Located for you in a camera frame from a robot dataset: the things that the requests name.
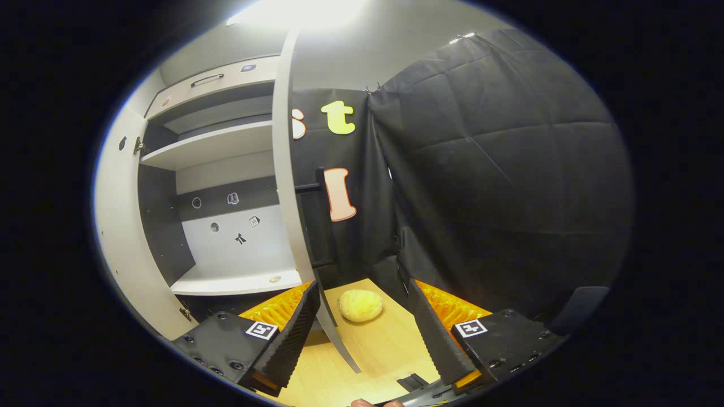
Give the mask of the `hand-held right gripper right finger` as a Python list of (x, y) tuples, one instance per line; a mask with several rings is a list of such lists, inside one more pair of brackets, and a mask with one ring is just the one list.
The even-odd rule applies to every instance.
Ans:
[(542, 322), (492, 313), (410, 279), (408, 304), (439, 378), (455, 393), (482, 391), (526, 371), (564, 341)]

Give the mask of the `long ceiling light panel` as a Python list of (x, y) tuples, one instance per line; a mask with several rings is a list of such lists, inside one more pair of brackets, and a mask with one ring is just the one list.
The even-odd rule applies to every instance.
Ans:
[(227, 27), (337, 28), (354, 21), (370, 0), (253, 0), (226, 21)]

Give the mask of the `yellow round sponge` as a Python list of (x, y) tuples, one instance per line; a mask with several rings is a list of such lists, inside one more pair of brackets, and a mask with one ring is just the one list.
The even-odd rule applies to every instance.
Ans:
[(344, 291), (337, 301), (341, 315), (346, 320), (364, 323), (382, 314), (382, 298), (367, 289), (349, 289)]

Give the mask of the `grey flat tool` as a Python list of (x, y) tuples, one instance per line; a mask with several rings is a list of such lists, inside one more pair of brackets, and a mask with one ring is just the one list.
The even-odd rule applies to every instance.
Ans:
[(416, 373), (397, 380), (405, 393), (394, 399), (376, 404), (377, 407), (398, 400), (403, 407), (435, 407), (459, 399), (452, 386), (446, 386), (440, 379), (428, 382)]

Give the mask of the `beige cabinet door box sticker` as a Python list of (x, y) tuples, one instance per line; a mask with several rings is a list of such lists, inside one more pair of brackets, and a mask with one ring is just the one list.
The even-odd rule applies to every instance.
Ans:
[(289, 99), (292, 91), (291, 67), (299, 32), (300, 29), (296, 26), (289, 28), (279, 56), (277, 77), (273, 90), (272, 144), (275, 180), (283, 224), (285, 225), (296, 270), (300, 280), (305, 283), (315, 281), (316, 277), (306, 248), (301, 224), (290, 147), (292, 137), (292, 116)]

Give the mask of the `dark blue chair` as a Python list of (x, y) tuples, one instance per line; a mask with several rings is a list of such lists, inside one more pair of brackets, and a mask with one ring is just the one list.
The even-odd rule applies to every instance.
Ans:
[(599, 309), (609, 290), (606, 286), (574, 289), (563, 306), (545, 323), (546, 329), (558, 336), (571, 335)]

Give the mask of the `black backdrop cloth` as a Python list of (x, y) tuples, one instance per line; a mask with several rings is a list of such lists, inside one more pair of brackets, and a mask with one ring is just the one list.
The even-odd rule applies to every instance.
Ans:
[(299, 198), (324, 288), (369, 279), (402, 306), (408, 279), (486, 310), (548, 321), (574, 292), (610, 287), (632, 223), (632, 175), (605, 104), (517, 29), (427, 54), (367, 93), (292, 91), (306, 134), (295, 182), (345, 169), (354, 216)]

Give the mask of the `beige double-door shoe cabinet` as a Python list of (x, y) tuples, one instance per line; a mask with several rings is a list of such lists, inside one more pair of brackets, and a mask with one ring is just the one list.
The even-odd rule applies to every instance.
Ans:
[[(280, 56), (282, 47), (226, 63), (205, 63), (184, 78), (225, 64)], [(153, 73), (120, 108), (128, 106), (144, 118), (158, 91), (179, 81), (163, 86), (160, 75)], [(333, 271), (338, 276), (351, 274), (352, 258), (359, 252), (356, 243), (364, 232), (365, 207), (355, 159), (364, 141), (365, 96), (324, 89), (312, 94), (291, 91), (289, 99), (296, 198), (322, 301), (314, 322), (333, 343), (334, 353), (359, 373), (342, 336), (341, 315), (327, 292), (334, 286)], [(181, 314), (194, 318), (197, 325), (201, 318), (183, 302), (185, 297), (248, 297), (303, 283), (279, 205), (272, 103), (273, 93), (217, 104), (167, 123), (144, 118), (146, 129), (135, 141), (138, 201), (148, 245), (161, 276), (182, 305)], [(90, 211), (114, 293), (94, 227), (96, 169)], [(123, 306), (152, 338), (171, 341)]]

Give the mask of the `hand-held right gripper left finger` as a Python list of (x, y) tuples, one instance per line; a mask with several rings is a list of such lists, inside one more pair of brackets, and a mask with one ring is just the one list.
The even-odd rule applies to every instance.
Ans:
[(298, 364), (320, 302), (317, 282), (303, 283), (242, 314), (219, 311), (170, 343), (229, 382), (279, 396)]

